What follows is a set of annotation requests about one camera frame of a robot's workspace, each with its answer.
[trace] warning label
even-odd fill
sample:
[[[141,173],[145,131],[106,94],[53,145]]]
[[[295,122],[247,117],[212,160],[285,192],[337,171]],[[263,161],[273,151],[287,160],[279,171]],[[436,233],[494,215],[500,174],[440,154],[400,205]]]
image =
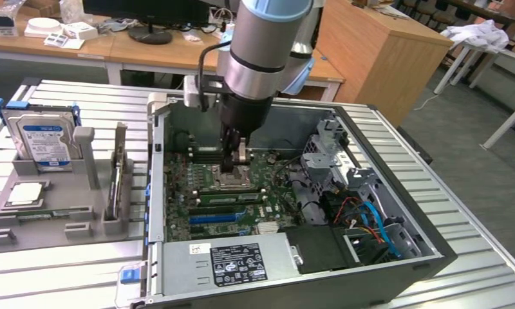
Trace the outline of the warning label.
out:
[[[217,286],[267,280],[265,265],[256,243],[211,249],[213,282]]]

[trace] hard drive label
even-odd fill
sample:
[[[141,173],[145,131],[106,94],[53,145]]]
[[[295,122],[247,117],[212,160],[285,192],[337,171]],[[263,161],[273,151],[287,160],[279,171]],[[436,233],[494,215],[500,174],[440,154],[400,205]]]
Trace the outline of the hard drive label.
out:
[[[61,141],[61,126],[22,126],[29,152],[38,164],[48,166],[66,165],[70,161],[68,146]]]
[[[216,286],[267,280],[265,264],[257,243],[212,248],[211,257]]]

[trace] wooden cabinet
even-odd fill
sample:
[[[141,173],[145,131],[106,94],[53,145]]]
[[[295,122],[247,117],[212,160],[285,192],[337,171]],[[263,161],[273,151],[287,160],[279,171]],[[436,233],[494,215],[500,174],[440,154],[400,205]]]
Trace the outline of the wooden cabinet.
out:
[[[375,105],[397,126],[451,45],[412,19],[328,0],[317,49],[345,79],[335,101]]]

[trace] aluminum extrusion table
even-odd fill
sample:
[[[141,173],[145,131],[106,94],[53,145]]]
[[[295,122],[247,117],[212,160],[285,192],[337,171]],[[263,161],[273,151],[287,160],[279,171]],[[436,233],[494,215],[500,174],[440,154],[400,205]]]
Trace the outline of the aluminum extrusion table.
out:
[[[114,126],[128,124],[128,157],[136,162],[129,238],[116,243],[44,248],[0,254],[0,309],[113,308],[121,266],[141,260],[146,175],[146,97],[160,89],[42,80],[21,86],[14,100],[72,104],[84,126],[93,126],[94,157],[108,158]],[[435,278],[415,283],[377,308],[515,308],[515,260],[399,136],[383,116],[365,106],[344,105],[377,153],[459,255]],[[13,142],[0,122],[0,191],[12,170]],[[360,153],[355,157],[367,165]],[[132,285],[122,298],[138,296]]]

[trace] gray floor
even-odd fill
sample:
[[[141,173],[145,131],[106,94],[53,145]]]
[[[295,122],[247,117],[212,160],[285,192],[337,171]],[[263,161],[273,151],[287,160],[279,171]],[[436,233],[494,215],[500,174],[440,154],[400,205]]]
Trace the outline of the gray floor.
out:
[[[416,107],[430,98],[444,71],[438,70]],[[515,257],[515,132],[490,151],[480,148],[507,119],[482,93],[450,86],[403,128],[434,158],[432,169],[498,241]]]
[[[416,103],[432,96],[444,72],[439,70]],[[106,82],[100,68],[0,61],[0,97],[9,99],[24,77]],[[507,114],[464,85],[448,87],[403,128],[434,158],[432,168],[483,225],[515,257],[515,133],[508,132],[491,151],[484,142]]]

